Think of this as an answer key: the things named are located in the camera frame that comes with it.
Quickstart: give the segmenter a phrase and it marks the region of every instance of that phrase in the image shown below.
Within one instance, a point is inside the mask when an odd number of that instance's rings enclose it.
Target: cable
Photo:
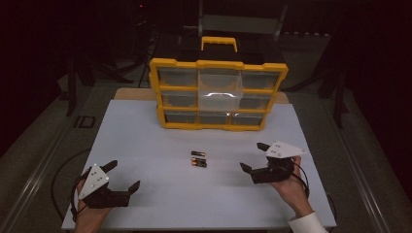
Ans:
[[[82,151],[76,153],[75,155],[71,156],[70,158],[68,158],[66,161],[64,161],[64,162],[60,165],[60,167],[57,168],[57,171],[55,172],[55,174],[54,174],[54,176],[53,176],[53,178],[52,178],[52,180],[51,180],[51,200],[52,200],[53,206],[54,206],[55,210],[57,211],[58,216],[60,217],[61,221],[64,220],[64,216],[63,216],[63,214],[61,213],[60,209],[58,208],[57,201],[55,200],[55,197],[54,197],[54,184],[55,184],[55,180],[57,179],[57,176],[58,176],[58,174],[60,173],[61,169],[62,169],[64,166],[66,166],[68,162],[70,162],[70,161],[71,161],[72,159],[74,159],[75,157],[77,157],[77,156],[79,156],[79,155],[81,155],[81,154],[83,154],[83,153],[89,152],[89,151],[91,151],[91,149],[82,150]]]
[[[308,177],[306,176],[305,170],[303,170],[303,168],[302,168],[302,167],[300,167],[299,165],[297,165],[296,163],[294,163],[294,162],[293,162],[293,164],[294,164],[294,165],[296,165],[296,166],[300,169],[300,171],[302,171],[303,176],[305,176],[306,185],[307,185],[307,186],[308,186],[308,188],[309,188],[309,181],[308,181]]]
[[[333,199],[332,199],[330,193],[327,192],[327,193],[326,193],[326,197],[327,197],[327,200],[329,201],[329,203],[332,205],[333,217],[334,217],[335,221],[337,221],[336,206],[335,206],[335,204],[334,204],[334,202],[333,202]],[[333,229],[334,229],[334,227],[331,227],[327,232],[331,233],[331,232],[333,231]]]

